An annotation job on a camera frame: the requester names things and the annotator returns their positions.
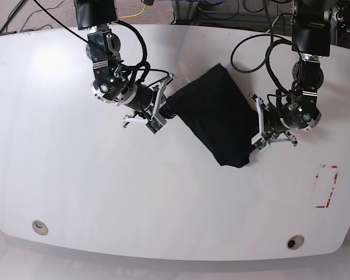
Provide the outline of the black t-shirt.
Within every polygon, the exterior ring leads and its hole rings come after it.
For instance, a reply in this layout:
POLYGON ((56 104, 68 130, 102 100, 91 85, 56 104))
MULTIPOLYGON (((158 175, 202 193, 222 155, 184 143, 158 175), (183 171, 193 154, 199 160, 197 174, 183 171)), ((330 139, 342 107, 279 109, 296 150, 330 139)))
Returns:
POLYGON ((221 166, 249 164, 258 114, 221 64, 168 97, 159 112, 180 117, 221 166))

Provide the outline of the red tape rectangle marking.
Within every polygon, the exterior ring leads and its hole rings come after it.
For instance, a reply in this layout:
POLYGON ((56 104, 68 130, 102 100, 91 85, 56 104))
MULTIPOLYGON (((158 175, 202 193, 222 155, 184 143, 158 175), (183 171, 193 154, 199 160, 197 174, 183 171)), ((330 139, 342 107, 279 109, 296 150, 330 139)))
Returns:
POLYGON ((338 178, 337 165, 320 165, 314 180, 313 206, 325 209, 330 206, 338 178))

